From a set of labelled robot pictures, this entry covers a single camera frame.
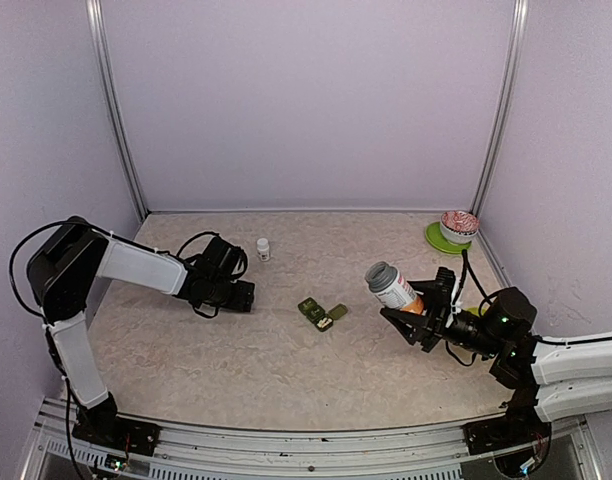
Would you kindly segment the green weekly pill organizer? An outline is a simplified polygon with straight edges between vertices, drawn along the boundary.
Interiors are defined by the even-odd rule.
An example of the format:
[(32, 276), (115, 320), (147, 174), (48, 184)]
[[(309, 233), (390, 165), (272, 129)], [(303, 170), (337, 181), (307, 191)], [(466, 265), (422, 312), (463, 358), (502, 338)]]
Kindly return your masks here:
[(325, 332), (333, 324), (348, 313), (346, 305), (339, 303), (330, 310), (325, 310), (312, 297), (308, 297), (298, 304), (300, 313), (319, 331)]

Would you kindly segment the orange grey-capped supplement bottle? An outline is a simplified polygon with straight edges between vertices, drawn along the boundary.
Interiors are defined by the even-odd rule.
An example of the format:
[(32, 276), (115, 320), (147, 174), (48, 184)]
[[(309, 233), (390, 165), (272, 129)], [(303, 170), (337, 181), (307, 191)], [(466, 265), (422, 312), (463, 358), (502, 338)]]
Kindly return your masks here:
[(384, 307), (414, 314), (423, 313), (421, 296), (395, 266), (384, 261), (377, 262), (367, 270), (364, 279), (369, 291)]

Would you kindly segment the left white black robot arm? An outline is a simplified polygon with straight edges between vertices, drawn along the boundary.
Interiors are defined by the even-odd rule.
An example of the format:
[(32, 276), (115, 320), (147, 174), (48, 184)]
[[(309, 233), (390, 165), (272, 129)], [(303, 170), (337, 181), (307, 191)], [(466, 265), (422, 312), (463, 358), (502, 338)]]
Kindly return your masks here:
[(102, 379), (89, 339), (92, 319), (114, 283), (150, 289), (186, 302), (213, 319), (249, 313), (254, 283), (244, 280), (245, 250), (214, 231), (204, 232), (203, 251), (185, 255), (129, 240), (71, 216), (27, 234), (8, 260), (18, 304), (42, 321), (49, 354), (76, 404), (77, 426), (107, 445), (119, 443), (126, 424)]

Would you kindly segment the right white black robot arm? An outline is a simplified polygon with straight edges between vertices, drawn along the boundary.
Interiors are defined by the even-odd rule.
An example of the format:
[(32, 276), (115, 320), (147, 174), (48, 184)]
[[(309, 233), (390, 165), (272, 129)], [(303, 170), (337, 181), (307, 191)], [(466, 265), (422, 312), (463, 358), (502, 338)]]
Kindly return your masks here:
[(573, 337), (532, 331), (536, 308), (516, 287), (488, 297), (486, 311), (458, 306), (455, 278), (415, 283), (422, 313), (382, 308), (411, 346), (432, 351), (439, 342), (490, 361), (490, 374), (513, 396), (497, 426), (509, 444), (521, 442), (537, 423), (612, 410), (612, 331)]

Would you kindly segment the small white pill bottle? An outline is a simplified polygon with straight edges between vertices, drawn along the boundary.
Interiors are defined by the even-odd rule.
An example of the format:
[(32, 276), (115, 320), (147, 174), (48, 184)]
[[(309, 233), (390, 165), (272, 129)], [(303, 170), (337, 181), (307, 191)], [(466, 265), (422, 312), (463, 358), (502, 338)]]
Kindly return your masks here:
[(267, 238), (259, 238), (256, 242), (257, 255), (262, 262), (271, 258), (270, 242)]

